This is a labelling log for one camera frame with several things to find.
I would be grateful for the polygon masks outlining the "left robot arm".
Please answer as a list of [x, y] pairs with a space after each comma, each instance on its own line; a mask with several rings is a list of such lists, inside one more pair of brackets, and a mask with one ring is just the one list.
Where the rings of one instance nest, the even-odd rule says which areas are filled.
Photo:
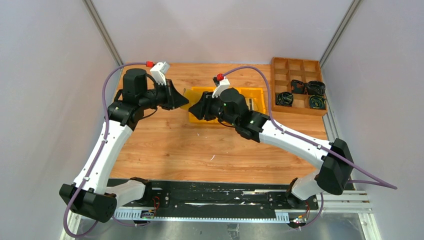
[[136, 201], [142, 205], [154, 199], [152, 183], [139, 177], [108, 187], [110, 173], [121, 149], [138, 122], [145, 118], [144, 111], [174, 110], [188, 104], [188, 100], [165, 77], [167, 70], [156, 64], [147, 73], [132, 68], [123, 75], [123, 88], [106, 109], [105, 122], [99, 139], [82, 171], [72, 184], [63, 184], [59, 195], [73, 213], [107, 222], [117, 208]]

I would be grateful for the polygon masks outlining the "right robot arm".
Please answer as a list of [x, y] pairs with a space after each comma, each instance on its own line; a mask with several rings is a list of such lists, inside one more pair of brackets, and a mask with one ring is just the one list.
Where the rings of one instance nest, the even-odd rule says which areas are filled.
[[341, 195], [348, 184], [353, 162], [347, 143], [339, 138], [330, 142], [313, 138], [272, 121], [267, 114], [251, 110], [246, 98], [235, 88], [224, 90], [219, 97], [211, 91], [184, 90], [187, 110], [198, 120], [226, 122], [247, 140], [268, 144], [290, 152], [313, 165], [316, 171], [294, 178], [285, 192], [293, 207], [313, 195], [327, 192]]

